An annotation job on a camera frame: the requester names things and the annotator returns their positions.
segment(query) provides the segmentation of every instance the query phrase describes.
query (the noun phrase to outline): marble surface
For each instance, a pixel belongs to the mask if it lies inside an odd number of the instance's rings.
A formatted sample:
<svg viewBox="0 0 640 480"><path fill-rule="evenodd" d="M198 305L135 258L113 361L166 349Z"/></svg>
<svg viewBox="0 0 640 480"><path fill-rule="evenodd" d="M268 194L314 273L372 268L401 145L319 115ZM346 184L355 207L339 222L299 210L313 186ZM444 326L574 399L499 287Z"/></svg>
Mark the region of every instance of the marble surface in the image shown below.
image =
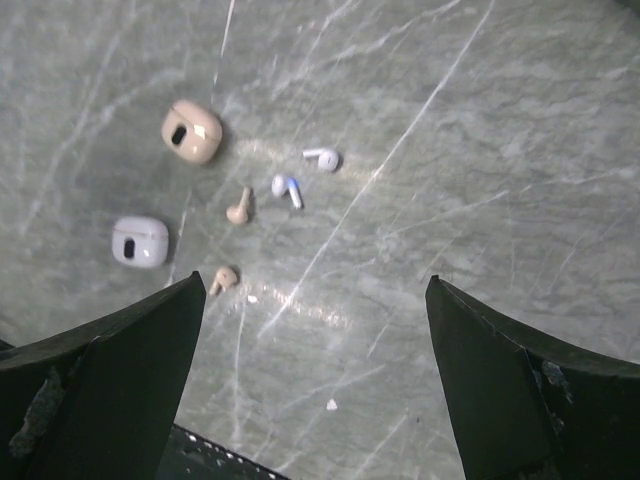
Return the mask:
<svg viewBox="0 0 640 480"><path fill-rule="evenodd" d="M296 480L463 478L432 274L640 361L640 20L618 3L0 5L8 341L236 265L241 285L208 301L177 422ZM205 168L160 138L180 97L225 123ZM339 172L301 159L317 145L343 152ZM304 211L271 196L276 173L299 180ZM257 213L235 227L244 185ZM127 214L167 222L168 265L111 258Z"/></svg>

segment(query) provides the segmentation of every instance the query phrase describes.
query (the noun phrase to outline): white earbud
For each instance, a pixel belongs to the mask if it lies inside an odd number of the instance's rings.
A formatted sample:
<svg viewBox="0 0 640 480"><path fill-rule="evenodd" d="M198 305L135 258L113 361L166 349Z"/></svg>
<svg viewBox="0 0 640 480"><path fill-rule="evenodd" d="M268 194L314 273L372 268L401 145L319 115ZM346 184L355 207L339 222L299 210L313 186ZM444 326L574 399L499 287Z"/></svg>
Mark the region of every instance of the white earbud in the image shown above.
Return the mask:
<svg viewBox="0 0 640 480"><path fill-rule="evenodd" d="M294 178L286 177L284 175L276 175L271 181L271 193L275 197L282 197L285 193L289 192L293 206L300 210L303 207L302 197L300 196L300 188L298 182Z"/></svg>
<svg viewBox="0 0 640 480"><path fill-rule="evenodd" d="M276 175L271 181L271 193L274 197L281 197L287 192L287 177Z"/></svg>
<svg viewBox="0 0 640 480"><path fill-rule="evenodd" d="M335 172L340 163L340 154L332 148L311 148L303 150L304 158L318 157L318 168L327 172Z"/></svg>

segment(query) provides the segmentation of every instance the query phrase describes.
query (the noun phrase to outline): earbud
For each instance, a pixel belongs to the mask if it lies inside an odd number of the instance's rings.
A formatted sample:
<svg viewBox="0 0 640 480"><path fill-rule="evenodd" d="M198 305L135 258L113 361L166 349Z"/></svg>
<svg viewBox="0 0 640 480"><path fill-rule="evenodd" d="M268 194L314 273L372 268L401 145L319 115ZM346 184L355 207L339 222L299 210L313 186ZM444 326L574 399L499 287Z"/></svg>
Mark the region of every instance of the earbud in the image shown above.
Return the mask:
<svg viewBox="0 0 640 480"><path fill-rule="evenodd" d="M303 150L304 158L318 157L318 168L327 172L335 172L340 163L340 154L332 148L312 148Z"/></svg>
<svg viewBox="0 0 640 480"><path fill-rule="evenodd" d="M300 210L303 207L302 197L300 196L300 188L298 182L291 177L284 175L276 175L271 181L271 193L274 197L282 197L285 193L289 192L293 206Z"/></svg>
<svg viewBox="0 0 640 480"><path fill-rule="evenodd" d="M242 225L249 221L249 201L251 200L251 188L242 189L242 198L238 205L227 208L227 218L231 223Z"/></svg>
<svg viewBox="0 0 640 480"><path fill-rule="evenodd" d="M221 267L216 272L209 295L217 295L220 290L226 290L238 283L238 275L230 267Z"/></svg>
<svg viewBox="0 0 640 480"><path fill-rule="evenodd" d="M287 187L289 187L289 196L293 202L293 206L296 210L302 208L302 197L300 197L300 189L298 188L298 182L294 178L289 177L287 180Z"/></svg>
<svg viewBox="0 0 640 480"><path fill-rule="evenodd" d="M281 197L287 192L287 177L276 175L271 181L271 193L274 197Z"/></svg>

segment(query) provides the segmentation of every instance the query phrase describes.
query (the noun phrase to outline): earbud stem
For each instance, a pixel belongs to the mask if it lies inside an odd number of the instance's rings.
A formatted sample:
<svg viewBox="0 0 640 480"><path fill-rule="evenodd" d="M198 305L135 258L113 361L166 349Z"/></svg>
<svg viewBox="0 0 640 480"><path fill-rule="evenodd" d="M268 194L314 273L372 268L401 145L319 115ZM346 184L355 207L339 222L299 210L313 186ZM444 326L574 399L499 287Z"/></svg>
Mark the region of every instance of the earbud stem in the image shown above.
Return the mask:
<svg viewBox="0 0 640 480"><path fill-rule="evenodd" d="M296 210L300 210L303 207L303 204L302 197L300 196L300 189L298 188L298 182L293 178L289 178L287 186L289 187L289 196L291 197L294 208Z"/></svg>
<svg viewBox="0 0 640 480"><path fill-rule="evenodd" d="M211 285L211 288L209 289L209 295L217 295L220 292L220 287L220 282L214 280L213 285Z"/></svg>
<svg viewBox="0 0 640 480"><path fill-rule="evenodd" d="M244 207L245 209L249 205L249 199L251 197L251 187L244 187L242 190L242 197L240 198L240 207Z"/></svg>
<svg viewBox="0 0 640 480"><path fill-rule="evenodd" d="M326 149L324 148L311 148L309 150L303 150L302 151L302 156L304 158L313 158L313 157L319 157L320 155L322 155L324 152L326 151Z"/></svg>

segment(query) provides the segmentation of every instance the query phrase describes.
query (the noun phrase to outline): beige earbud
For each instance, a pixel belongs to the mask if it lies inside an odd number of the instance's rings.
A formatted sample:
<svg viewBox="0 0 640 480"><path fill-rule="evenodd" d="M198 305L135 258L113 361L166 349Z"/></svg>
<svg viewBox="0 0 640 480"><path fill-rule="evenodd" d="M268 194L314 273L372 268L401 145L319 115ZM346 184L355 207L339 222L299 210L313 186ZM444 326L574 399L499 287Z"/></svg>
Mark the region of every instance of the beige earbud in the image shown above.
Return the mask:
<svg viewBox="0 0 640 480"><path fill-rule="evenodd" d="M209 295L217 295L220 293L220 289L226 290L238 283L238 276L229 267L221 267L216 272L216 276L213 279L213 285L209 289Z"/></svg>
<svg viewBox="0 0 640 480"><path fill-rule="evenodd" d="M244 187L242 190L242 198L238 205L232 205L227 208L227 218L235 225L242 225L249 221L249 200L251 198L251 188Z"/></svg>

